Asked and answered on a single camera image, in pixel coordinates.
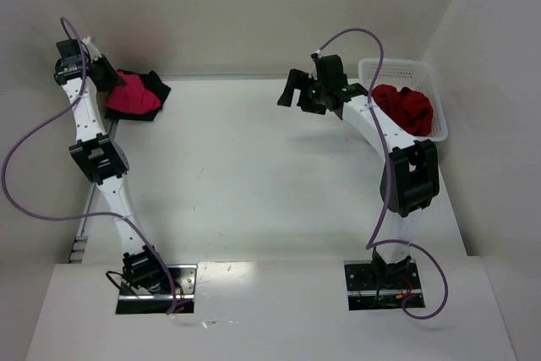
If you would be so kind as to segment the pink t-shirt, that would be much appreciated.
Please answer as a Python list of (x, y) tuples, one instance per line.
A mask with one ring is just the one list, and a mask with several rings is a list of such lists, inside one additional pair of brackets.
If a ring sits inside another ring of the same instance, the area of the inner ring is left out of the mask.
[(120, 113), (143, 115), (161, 107), (158, 97), (148, 90), (139, 74), (118, 70), (123, 85), (116, 85), (107, 99), (107, 108)]

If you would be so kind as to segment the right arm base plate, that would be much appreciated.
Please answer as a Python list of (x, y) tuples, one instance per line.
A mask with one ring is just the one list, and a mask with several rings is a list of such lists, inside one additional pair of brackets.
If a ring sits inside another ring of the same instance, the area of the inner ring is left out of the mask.
[(411, 262), (396, 276), (377, 276), (371, 261), (344, 264), (347, 300), (350, 311), (407, 309), (425, 307), (417, 265)]

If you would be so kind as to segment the dark red t-shirt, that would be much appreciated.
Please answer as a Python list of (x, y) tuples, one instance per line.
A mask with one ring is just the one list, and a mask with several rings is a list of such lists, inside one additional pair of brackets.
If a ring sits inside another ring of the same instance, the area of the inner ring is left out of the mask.
[(377, 85), (372, 98), (379, 108), (403, 130), (414, 136), (431, 133), (434, 108), (429, 99), (416, 90), (392, 85)]

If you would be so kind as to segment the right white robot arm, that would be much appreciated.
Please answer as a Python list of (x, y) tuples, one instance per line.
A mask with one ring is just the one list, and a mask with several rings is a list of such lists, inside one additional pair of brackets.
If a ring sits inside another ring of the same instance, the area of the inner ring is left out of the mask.
[(349, 82), (337, 55), (315, 53), (312, 74), (291, 69), (278, 105), (303, 112), (335, 113), (353, 126), (384, 161), (380, 181), (383, 211), (369, 238), (371, 265), (380, 283), (405, 274), (418, 225), (440, 192), (437, 148), (393, 121), (375, 100), (375, 83)]

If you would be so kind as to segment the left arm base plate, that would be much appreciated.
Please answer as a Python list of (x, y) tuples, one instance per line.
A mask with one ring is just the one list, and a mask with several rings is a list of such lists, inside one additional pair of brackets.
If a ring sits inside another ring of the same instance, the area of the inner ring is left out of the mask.
[[(174, 314), (192, 314), (194, 312), (197, 265), (169, 265), (176, 288), (177, 305)], [(116, 315), (164, 315), (172, 305), (171, 289), (168, 282), (165, 287), (155, 288), (152, 292), (146, 288), (136, 288), (114, 274), (119, 285)]]

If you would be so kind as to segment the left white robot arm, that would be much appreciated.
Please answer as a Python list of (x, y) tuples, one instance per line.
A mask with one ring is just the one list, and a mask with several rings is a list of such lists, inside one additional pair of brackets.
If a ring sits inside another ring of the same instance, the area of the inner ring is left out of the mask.
[(128, 159), (102, 123), (96, 94), (125, 85), (126, 75), (114, 70), (107, 58), (86, 39), (57, 43), (60, 58), (54, 79), (72, 106), (76, 139), (69, 153), (85, 177), (99, 189), (108, 204), (123, 250), (123, 279), (132, 289), (151, 293), (169, 290), (167, 273), (156, 258), (134, 214), (128, 193)]

